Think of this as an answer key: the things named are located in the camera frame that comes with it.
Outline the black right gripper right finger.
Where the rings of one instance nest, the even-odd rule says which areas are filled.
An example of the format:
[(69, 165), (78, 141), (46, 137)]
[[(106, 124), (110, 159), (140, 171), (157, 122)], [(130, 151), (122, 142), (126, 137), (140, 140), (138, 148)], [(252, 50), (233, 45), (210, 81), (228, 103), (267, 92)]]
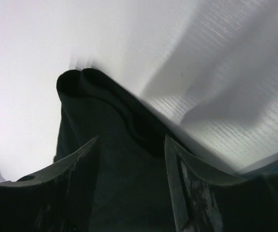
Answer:
[(165, 138), (179, 232), (278, 232), (278, 173), (245, 179), (222, 172)]

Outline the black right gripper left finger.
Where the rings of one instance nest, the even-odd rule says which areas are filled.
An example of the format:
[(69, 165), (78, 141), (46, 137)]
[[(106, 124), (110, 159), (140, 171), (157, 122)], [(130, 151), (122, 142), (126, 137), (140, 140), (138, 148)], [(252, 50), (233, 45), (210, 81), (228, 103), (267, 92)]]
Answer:
[(99, 170), (99, 140), (0, 183), (0, 232), (87, 232)]

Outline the black t-shirt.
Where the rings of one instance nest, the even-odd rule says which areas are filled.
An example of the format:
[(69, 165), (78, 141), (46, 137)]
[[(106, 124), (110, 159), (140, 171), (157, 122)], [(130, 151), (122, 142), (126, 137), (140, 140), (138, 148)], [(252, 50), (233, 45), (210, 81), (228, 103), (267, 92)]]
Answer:
[(59, 161), (95, 139), (74, 182), (72, 232), (184, 232), (193, 219), (177, 147), (184, 143), (106, 74), (69, 70), (56, 83)]

